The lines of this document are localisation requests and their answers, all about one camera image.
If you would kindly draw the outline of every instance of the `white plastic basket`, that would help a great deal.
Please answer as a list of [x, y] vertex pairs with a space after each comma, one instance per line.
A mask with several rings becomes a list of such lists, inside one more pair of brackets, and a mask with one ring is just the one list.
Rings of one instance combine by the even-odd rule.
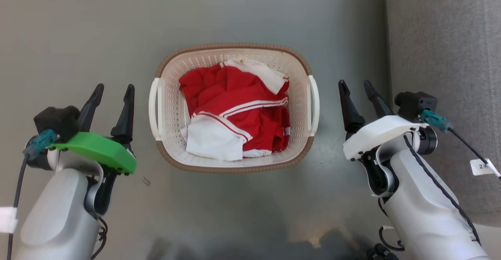
[[[179, 78], [193, 69], [240, 56], [261, 61], [288, 76], [290, 139], [287, 149], [240, 161], [221, 161], [187, 153], [180, 130], [190, 123], [190, 117], [186, 100], [179, 91]], [[319, 116], [318, 88], [310, 66], [301, 55], [281, 46], [213, 44], [180, 50], [160, 65], [149, 97], [151, 131], [159, 151], [173, 166], [196, 172], [258, 172], [294, 165], [310, 150]]]

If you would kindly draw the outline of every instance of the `gray floor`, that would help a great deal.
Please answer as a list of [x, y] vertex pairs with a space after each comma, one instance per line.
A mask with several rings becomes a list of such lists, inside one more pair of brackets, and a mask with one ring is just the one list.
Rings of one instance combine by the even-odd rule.
[[[374, 119], [361, 82], [388, 94], [383, 8], [383, 0], [0, 0], [0, 204], [12, 203], [35, 114], [80, 108], [102, 82], [92, 130], [107, 135], [132, 83], [137, 172], [116, 182], [100, 259], [353, 258], [388, 221], [362, 166], [343, 157], [336, 85], [344, 78], [359, 110]], [[213, 42], [280, 44], [308, 60], [321, 119], [301, 163], [210, 175], [175, 169], [158, 153], [147, 115], [155, 70], [177, 49]], [[51, 175], [27, 170], [21, 222]]]

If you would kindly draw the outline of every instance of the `white label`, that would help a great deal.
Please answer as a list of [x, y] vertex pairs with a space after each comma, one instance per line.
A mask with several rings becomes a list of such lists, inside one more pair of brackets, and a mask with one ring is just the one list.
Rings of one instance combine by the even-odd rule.
[[489, 167], [487, 167], [480, 159], [471, 160], [470, 165], [471, 172], [473, 172], [474, 176], [494, 174], [494, 172], [492, 172], [492, 170], [489, 169]]
[[0, 207], [0, 233], [14, 233], [18, 224], [17, 213], [17, 208]]

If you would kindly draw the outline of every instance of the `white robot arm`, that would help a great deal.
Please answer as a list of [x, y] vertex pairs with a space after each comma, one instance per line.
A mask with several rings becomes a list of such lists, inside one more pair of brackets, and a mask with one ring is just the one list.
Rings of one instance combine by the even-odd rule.
[[347, 131], [343, 149], [347, 159], [364, 165], [369, 187], [378, 202], [383, 201], [381, 209], [401, 240], [400, 247], [387, 244], [382, 237], [383, 226], [379, 232], [381, 241], [418, 260], [488, 259], [456, 196], [420, 155], [436, 148], [435, 132], [417, 119], [424, 110], [435, 109], [436, 98], [424, 93], [400, 95], [409, 98], [404, 98], [403, 103], [399, 98], [402, 112], [398, 116], [368, 81], [364, 86], [380, 119], [365, 125], [341, 80], [339, 90]]
[[[108, 210], [115, 178], [133, 173], [136, 158], [130, 148], [133, 85], [127, 88], [124, 108], [111, 130], [111, 137], [89, 133], [103, 91], [104, 85], [99, 84], [81, 112], [73, 107], [47, 108], [35, 117], [39, 133], [50, 130], [54, 138], [49, 142], [50, 149], [43, 149], [41, 135], [33, 137], [27, 144], [30, 151], [24, 152], [28, 157], [25, 162], [33, 168], [55, 171], [55, 175], [20, 230], [21, 244], [16, 259], [89, 260], [94, 259], [106, 243], [108, 226], [101, 217]], [[101, 245], [94, 253], [99, 241]], [[8, 260], [11, 246], [12, 235], [9, 235]]]

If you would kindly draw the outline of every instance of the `basket rim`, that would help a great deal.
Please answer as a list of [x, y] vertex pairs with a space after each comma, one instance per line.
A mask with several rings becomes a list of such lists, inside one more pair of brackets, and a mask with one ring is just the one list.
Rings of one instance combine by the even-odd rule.
[[[205, 45], [187, 47], [178, 50], [177, 52], [172, 53], [171, 55], [168, 55], [168, 57], [166, 57], [162, 61], [162, 63], [158, 66], [155, 77], [161, 78], [165, 67], [171, 60], [174, 59], [174, 57], [189, 52], [195, 52], [200, 50], [215, 50], [215, 49], [263, 49], [263, 50], [274, 50], [274, 51], [285, 52], [292, 55], [299, 61], [299, 63], [303, 66], [306, 75], [308, 76], [312, 75], [310, 65], [308, 64], [308, 62], [306, 62], [304, 57], [300, 55], [297, 51], [290, 49], [288, 47], [269, 45], [269, 44], [257, 44], [257, 43], [221, 43], [221, 44], [205, 44]], [[310, 151], [311, 146], [313, 144], [313, 140], [314, 137], [312, 136], [308, 137], [308, 140], [306, 141], [306, 145], [303, 148], [303, 150], [297, 156], [295, 156], [294, 158], [292, 158], [287, 162], [263, 165], [263, 166], [250, 166], [250, 167], [204, 167], [204, 166], [186, 165], [181, 162], [178, 162], [172, 156], [170, 156], [170, 154], [163, 146], [162, 141], [156, 141], [156, 145], [163, 158], [172, 166], [181, 170], [199, 172], [199, 173], [252, 173], [252, 172], [263, 172], [269, 170], [283, 169], [297, 164]]]

